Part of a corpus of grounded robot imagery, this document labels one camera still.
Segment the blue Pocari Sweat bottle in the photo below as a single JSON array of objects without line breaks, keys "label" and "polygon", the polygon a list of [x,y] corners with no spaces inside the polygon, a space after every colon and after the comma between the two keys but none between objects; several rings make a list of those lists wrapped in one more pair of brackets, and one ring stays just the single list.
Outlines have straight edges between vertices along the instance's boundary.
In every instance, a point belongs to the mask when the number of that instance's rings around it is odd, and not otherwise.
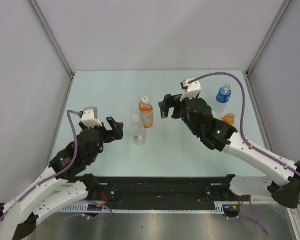
[{"label": "blue Pocari Sweat bottle", "polygon": [[226,109],[231,95],[232,95],[232,90],[231,90],[231,85],[229,83],[226,83],[218,90],[218,93],[215,97],[216,113],[222,113]]}]

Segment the small orange bottle gold cap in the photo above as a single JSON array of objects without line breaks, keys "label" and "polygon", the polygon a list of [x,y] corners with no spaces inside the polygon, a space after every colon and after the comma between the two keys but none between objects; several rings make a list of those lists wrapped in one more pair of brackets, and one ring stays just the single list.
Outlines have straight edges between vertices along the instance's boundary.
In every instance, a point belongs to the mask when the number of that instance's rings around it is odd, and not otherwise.
[{"label": "small orange bottle gold cap", "polygon": [[225,115],[222,118],[222,121],[231,126],[234,126],[235,125],[235,115],[233,113],[228,113],[227,115]]}]

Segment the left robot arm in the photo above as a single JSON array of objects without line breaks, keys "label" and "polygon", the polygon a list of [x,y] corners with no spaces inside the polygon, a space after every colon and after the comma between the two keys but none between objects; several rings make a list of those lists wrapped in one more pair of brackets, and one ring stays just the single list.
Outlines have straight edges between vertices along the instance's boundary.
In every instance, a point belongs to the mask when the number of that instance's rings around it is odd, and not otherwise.
[{"label": "left robot arm", "polygon": [[22,240],[35,231],[47,217],[76,201],[95,200],[101,188],[92,174],[84,175],[68,190],[54,190],[71,181],[97,159],[104,145],[122,140],[124,123],[107,117],[108,130],[98,117],[88,112],[67,111],[73,141],[57,153],[41,175],[20,195],[0,203],[0,240]]}]

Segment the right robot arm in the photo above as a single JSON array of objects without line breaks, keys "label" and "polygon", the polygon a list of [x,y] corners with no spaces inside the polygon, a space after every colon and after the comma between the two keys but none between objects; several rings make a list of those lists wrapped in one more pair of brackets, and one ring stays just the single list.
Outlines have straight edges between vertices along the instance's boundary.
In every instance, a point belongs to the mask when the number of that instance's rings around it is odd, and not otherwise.
[{"label": "right robot arm", "polygon": [[169,110],[173,109],[172,118],[181,119],[208,149],[235,156],[265,174],[264,180],[253,183],[251,187],[245,180],[240,187],[239,177],[234,176],[230,183],[220,188],[225,200],[232,201],[242,195],[261,195],[271,196],[286,208],[298,207],[300,160],[280,157],[247,140],[235,127],[214,118],[212,108],[202,98],[182,99],[180,94],[167,94],[158,105],[162,119],[167,118]]}]

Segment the orange tea bottle white cap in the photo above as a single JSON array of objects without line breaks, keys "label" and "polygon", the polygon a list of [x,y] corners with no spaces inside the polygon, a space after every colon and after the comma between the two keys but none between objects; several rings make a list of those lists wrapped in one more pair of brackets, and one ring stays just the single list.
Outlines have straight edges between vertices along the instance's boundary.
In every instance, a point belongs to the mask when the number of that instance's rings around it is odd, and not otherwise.
[{"label": "orange tea bottle white cap", "polygon": [[139,113],[140,119],[146,129],[149,129],[154,124],[154,109],[150,104],[149,98],[147,96],[142,97],[139,103]]}]

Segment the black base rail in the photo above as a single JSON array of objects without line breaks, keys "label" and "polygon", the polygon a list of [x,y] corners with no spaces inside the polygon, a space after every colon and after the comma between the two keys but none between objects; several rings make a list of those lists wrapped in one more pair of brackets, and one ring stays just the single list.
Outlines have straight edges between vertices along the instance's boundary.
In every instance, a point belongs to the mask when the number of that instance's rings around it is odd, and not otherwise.
[{"label": "black base rail", "polygon": [[108,204],[122,205],[135,201],[145,205],[155,201],[203,200],[205,202],[247,202],[248,195],[232,193],[230,181],[233,174],[226,177],[101,177],[101,191]]}]

